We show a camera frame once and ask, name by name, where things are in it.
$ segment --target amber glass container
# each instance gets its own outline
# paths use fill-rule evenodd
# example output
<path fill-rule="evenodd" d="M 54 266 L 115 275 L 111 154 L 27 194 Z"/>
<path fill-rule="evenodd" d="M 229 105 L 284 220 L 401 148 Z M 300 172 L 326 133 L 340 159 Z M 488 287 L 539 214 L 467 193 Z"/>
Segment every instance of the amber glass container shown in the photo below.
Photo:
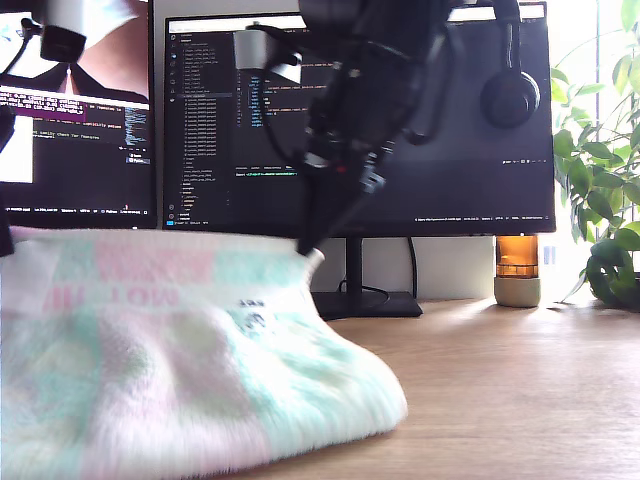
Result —
<path fill-rule="evenodd" d="M 538 237 L 497 237 L 496 276 L 538 278 Z"/>

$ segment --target sidebar file list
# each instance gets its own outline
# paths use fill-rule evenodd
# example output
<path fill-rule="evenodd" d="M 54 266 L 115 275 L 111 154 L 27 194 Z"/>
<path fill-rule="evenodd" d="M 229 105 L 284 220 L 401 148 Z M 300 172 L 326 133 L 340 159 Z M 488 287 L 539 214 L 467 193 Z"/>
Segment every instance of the sidebar file list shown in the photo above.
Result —
<path fill-rule="evenodd" d="M 170 35 L 166 135 L 182 142 L 170 142 L 174 148 L 167 151 L 167 225 L 206 226 L 212 209 L 223 221 L 228 208 L 228 120 L 236 110 L 232 42 L 231 34 Z"/>

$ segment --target concrete base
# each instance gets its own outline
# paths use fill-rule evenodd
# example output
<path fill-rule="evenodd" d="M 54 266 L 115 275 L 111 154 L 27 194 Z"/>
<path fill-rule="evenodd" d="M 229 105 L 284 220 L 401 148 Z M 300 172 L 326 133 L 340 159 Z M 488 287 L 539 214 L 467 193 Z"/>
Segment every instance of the concrete base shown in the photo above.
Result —
<path fill-rule="evenodd" d="M 515 308 L 533 308 L 540 305 L 542 296 L 539 278 L 500 278 L 493 283 L 499 305 Z"/>

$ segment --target monitor base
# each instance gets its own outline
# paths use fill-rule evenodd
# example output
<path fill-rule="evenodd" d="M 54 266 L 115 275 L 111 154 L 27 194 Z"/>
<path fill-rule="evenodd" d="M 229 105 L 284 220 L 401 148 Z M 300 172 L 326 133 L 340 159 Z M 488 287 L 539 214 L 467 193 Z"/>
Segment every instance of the monitor base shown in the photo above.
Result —
<path fill-rule="evenodd" d="M 313 300 L 318 313 L 325 321 L 342 318 L 416 318 L 422 309 L 409 292 L 389 293 L 389 301 L 384 303 L 381 293 L 363 291 L 360 301 L 354 301 L 346 293 L 317 292 Z"/>

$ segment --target screen bezel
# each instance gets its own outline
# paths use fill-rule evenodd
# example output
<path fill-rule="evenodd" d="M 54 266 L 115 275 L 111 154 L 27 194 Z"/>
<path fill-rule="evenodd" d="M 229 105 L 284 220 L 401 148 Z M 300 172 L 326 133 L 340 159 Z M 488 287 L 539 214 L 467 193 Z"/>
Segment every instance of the screen bezel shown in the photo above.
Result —
<path fill-rule="evenodd" d="M 82 214 L 82 213 L 40 213 L 40 212 L 7 212 L 10 225 L 45 229 L 156 229 L 158 226 L 158 186 L 156 156 L 156 120 L 153 81 L 154 39 L 154 0 L 148 0 L 148 81 L 149 81 L 149 154 L 151 157 L 151 202 L 147 215 L 130 214 Z"/>
<path fill-rule="evenodd" d="M 542 6 L 545 23 L 547 22 L 547 2 L 534 1 L 534 2 L 522 2 L 521 6 Z M 486 8 L 487 5 L 466 5 L 461 8 Z M 166 55 L 166 43 L 169 38 L 169 25 L 171 22 L 176 21 L 189 21 L 189 20 L 216 20 L 225 18 L 252 18 L 252 17 L 283 17 L 283 16 L 300 16 L 300 12 L 252 12 L 246 14 L 223 14 L 223 15 L 194 15 L 194 16 L 180 16 L 180 17 L 167 17 L 165 19 L 165 56 L 164 63 L 164 75 L 163 75 L 163 88 L 164 88 L 164 104 L 168 102 L 168 88 L 166 85 L 166 66 L 168 57 Z M 486 20 L 465 20 L 466 22 L 474 21 L 486 21 Z M 167 131 L 168 121 L 167 115 L 164 115 L 165 131 Z M 167 151 L 166 144 L 168 137 L 164 137 L 164 150 Z M 553 136 L 549 135 L 549 145 L 553 152 Z M 162 183 L 165 184 L 167 158 L 164 160 L 163 178 Z M 555 177 L 551 177 L 552 182 L 552 194 L 553 198 L 556 196 L 556 182 Z M 303 226 L 293 224 L 247 224 L 237 222 L 233 224 L 224 225 L 173 225 L 167 226 L 168 220 L 167 213 L 168 204 L 163 201 L 163 214 L 161 218 L 161 228 L 168 231 L 193 231 L 193 232 L 211 232 L 211 233 L 232 233 L 232 234 L 245 234 L 245 235 L 266 235 L 275 237 L 284 237 L 295 239 L 300 236 Z M 504 220 L 504 221 L 476 221 L 476 222 L 451 222 L 451 223 L 419 223 L 419 222 L 402 222 L 397 225 L 389 222 L 361 222 L 356 224 L 350 224 L 347 227 L 339 228 L 337 232 L 331 235 L 331 238 L 396 238 L 396 237 L 470 237 L 470 236 L 509 236 L 509 235 L 535 235 L 543 233 L 555 233 L 557 230 L 556 212 L 555 208 L 551 212 L 549 219 L 544 220 Z"/>

